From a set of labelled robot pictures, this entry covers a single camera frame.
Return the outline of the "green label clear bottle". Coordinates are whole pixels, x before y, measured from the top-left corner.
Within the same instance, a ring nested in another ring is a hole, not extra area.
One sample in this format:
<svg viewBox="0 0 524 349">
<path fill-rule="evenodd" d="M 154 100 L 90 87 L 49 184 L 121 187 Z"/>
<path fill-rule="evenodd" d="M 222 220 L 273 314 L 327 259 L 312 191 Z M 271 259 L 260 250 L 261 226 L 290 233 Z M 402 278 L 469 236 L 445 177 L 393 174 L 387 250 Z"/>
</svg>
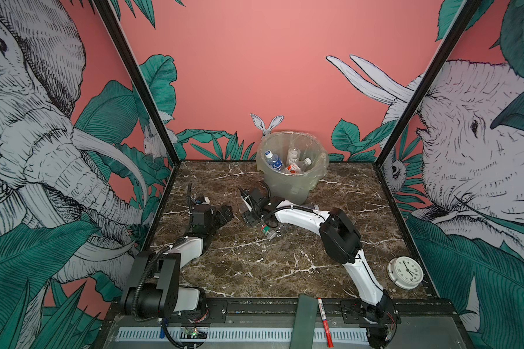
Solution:
<svg viewBox="0 0 524 349">
<path fill-rule="evenodd" d="M 266 239 L 272 240 L 277 237 L 277 231 L 275 227 L 270 225 L 263 225 L 261 231 Z"/>
</svg>

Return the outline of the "blue label crushed bottle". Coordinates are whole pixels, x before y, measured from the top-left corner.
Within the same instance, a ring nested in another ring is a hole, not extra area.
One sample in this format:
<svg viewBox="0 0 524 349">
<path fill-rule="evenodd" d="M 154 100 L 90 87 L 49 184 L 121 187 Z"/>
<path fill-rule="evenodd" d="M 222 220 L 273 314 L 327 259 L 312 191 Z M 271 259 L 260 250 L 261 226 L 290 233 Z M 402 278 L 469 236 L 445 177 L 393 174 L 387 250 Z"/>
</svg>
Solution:
<svg viewBox="0 0 524 349">
<path fill-rule="evenodd" d="M 273 153 L 272 151 L 268 150 L 264 153 L 264 157 L 266 160 L 266 163 L 275 171 L 280 172 L 283 168 L 283 163 L 281 158 Z"/>
</svg>

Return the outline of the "red white label water bottle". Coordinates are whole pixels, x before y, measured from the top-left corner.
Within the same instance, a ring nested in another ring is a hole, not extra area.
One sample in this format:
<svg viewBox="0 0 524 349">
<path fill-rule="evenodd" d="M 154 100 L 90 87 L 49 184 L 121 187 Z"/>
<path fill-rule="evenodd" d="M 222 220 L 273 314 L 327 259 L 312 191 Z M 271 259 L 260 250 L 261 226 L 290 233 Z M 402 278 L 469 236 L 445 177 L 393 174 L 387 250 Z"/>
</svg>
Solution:
<svg viewBox="0 0 524 349">
<path fill-rule="evenodd" d="M 299 160 L 293 164 L 290 164 L 286 167 L 286 170 L 293 175 L 303 174 L 305 170 L 312 165 L 312 160 L 310 158 L 305 158 L 304 160 Z"/>
</svg>

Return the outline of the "yellow white label bottle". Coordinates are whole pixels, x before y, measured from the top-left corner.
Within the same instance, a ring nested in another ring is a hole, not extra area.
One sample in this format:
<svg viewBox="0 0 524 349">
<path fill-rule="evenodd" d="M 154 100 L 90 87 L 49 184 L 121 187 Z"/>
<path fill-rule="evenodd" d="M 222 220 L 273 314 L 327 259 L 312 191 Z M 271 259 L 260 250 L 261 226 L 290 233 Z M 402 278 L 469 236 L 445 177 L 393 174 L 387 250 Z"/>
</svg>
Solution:
<svg viewBox="0 0 524 349">
<path fill-rule="evenodd" d="M 301 151 L 298 148 L 289 148 L 287 154 L 287 165 L 293 164 L 300 159 Z"/>
</svg>

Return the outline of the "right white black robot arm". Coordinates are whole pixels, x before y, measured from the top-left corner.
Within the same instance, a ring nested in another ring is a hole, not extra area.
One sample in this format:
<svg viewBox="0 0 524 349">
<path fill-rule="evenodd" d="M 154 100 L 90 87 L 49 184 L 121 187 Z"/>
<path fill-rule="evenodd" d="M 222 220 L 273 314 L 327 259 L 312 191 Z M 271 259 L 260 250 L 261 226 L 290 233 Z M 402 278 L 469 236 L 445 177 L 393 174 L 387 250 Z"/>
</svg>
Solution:
<svg viewBox="0 0 524 349">
<path fill-rule="evenodd" d="M 295 225 L 318 235 L 327 255 L 341 264 L 355 284 L 358 312 L 373 324 L 398 321 L 397 311 L 388 292 L 379 283 L 362 249 L 361 234 L 346 213 L 339 209 L 319 210 L 263 194 L 257 188 L 240 189 L 244 204 L 243 220 L 249 226 L 270 221 Z"/>
</svg>

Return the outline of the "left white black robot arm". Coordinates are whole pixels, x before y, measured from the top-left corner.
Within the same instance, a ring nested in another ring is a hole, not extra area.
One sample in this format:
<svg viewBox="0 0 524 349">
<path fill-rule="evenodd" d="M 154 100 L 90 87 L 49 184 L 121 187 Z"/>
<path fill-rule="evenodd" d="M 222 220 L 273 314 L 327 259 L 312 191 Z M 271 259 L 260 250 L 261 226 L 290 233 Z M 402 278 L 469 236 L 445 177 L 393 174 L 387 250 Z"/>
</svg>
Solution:
<svg viewBox="0 0 524 349">
<path fill-rule="evenodd" d="M 180 285 L 180 269 L 202 256 L 215 232 L 234 218 L 232 207 L 198 204 L 189 212 L 184 234 L 158 252 L 138 253 L 119 302 L 123 314 L 136 321 L 170 318 L 184 313 L 190 322 L 203 321 L 209 313 L 205 291 Z"/>
</svg>

